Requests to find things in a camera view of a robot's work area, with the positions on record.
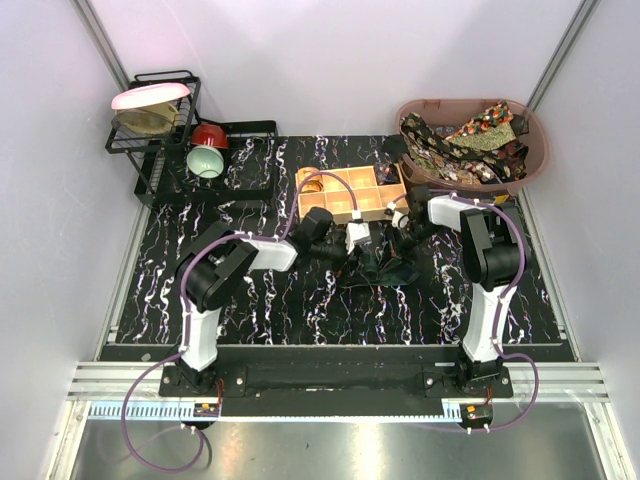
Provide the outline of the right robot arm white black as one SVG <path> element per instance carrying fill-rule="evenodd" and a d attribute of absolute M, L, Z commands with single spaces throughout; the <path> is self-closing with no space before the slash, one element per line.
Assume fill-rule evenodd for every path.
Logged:
<path fill-rule="evenodd" d="M 422 185 L 406 195 L 408 220 L 399 250 L 411 251 L 439 228 L 461 238 L 463 272 L 472 285 L 466 334 L 455 363 L 454 384 L 476 396 L 501 377 L 503 332 L 511 299 L 528 266 L 530 248 L 517 205 L 491 204 Z"/>

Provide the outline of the dark green fern tie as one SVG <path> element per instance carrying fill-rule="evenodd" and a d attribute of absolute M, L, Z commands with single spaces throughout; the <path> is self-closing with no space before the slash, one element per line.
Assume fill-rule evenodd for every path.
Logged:
<path fill-rule="evenodd" d="M 345 288 L 405 286 L 420 277 L 420 273 L 404 260 L 390 258 L 380 264 L 370 255 L 351 261 L 343 272 L 342 286 Z"/>

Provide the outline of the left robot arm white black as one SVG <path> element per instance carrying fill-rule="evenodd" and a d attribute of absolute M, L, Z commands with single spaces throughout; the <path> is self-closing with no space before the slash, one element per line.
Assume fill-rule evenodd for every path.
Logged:
<path fill-rule="evenodd" d="M 339 269 L 347 256 L 346 229 L 320 207 L 312 208 L 282 238 L 233 231 L 221 222 L 210 225 L 186 247 L 175 267 L 182 309 L 176 361 L 181 384 L 196 396 L 214 388 L 219 318 L 250 272 L 289 272 L 313 260 L 329 261 Z"/>

